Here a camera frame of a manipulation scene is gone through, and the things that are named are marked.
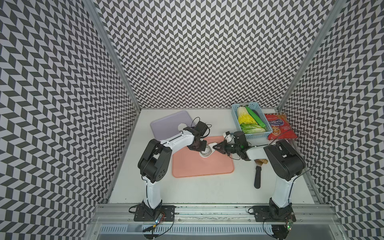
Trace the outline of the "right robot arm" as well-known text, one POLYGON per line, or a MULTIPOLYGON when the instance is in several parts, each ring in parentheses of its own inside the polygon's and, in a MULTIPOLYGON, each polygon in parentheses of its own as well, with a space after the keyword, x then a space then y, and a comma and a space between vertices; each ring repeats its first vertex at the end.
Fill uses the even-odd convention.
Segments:
POLYGON ((270 199, 270 211, 279 214, 291 206, 291 194, 295 180, 306 167, 304 159, 286 140, 273 141, 267 145, 251 146, 243 132, 227 133, 225 139, 213 146, 223 155, 238 155, 245 161, 260 160, 258 153, 264 150, 267 160, 277 175, 274 194, 270 199))

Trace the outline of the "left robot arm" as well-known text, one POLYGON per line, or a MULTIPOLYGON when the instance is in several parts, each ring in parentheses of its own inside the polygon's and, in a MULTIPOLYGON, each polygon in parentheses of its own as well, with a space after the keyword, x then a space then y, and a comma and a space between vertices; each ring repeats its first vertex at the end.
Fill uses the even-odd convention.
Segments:
POLYGON ((150 211, 160 209, 161 190, 156 184, 166 175, 172 155, 185 147, 195 152, 205 151, 207 141, 204 138, 209 133, 210 127, 199 121, 195 126, 185 127, 171 138, 149 141, 138 162, 140 175, 146 183, 146 197, 142 203, 144 208, 150 211))

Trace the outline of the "pink tray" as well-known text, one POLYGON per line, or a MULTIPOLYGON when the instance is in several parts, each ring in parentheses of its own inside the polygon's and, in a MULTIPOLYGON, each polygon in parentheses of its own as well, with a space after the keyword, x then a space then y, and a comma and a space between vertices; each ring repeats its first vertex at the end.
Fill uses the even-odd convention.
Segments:
POLYGON ((230 174, 234 168, 234 161, 217 151, 207 158, 188 147, 173 154, 172 174, 175 178, 230 174))

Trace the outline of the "white dough piece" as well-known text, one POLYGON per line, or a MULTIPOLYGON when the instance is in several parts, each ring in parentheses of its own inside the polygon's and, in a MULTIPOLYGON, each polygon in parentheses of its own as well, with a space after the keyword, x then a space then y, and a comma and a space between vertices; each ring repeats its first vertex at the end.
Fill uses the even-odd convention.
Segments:
POLYGON ((217 143, 210 143, 210 144, 206 145, 205 150, 199 152, 200 156, 202 158, 208 158, 209 156, 211 156, 215 152, 214 146, 216 146, 216 145, 217 145, 217 143))

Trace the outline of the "wooden dough roller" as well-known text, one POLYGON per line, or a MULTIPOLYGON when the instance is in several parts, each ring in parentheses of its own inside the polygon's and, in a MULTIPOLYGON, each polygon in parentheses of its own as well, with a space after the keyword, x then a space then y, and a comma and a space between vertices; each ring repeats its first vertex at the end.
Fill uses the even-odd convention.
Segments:
POLYGON ((255 163, 258 165, 258 166, 262 166, 263 164, 267 164, 269 161, 267 159, 257 159, 255 160, 255 163))

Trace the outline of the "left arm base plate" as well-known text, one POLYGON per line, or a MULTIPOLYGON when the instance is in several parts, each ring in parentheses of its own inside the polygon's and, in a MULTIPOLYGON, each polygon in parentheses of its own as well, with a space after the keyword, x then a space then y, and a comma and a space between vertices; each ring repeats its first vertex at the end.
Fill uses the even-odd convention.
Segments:
POLYGON ((154 222, 160 214, 164 214, 163 221, 165 222, 173 222, 175 219, 175 209, 174 205, 165 205, 158 206, 154 210, 150 209, 145 204, 141 204, 136 207, 136 211, 134 214, 135 222, 154 222))

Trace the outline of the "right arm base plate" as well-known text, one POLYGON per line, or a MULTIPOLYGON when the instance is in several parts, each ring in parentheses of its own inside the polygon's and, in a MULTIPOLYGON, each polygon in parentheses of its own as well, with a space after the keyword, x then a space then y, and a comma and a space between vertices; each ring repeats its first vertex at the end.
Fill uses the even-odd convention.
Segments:
POLYGON ((296 222, 296 216, 292 206, 278 208, 277 206, 252 206, 249 213, 254 215, 256 222, 279 222, 287 223, 289 221, 296 222))

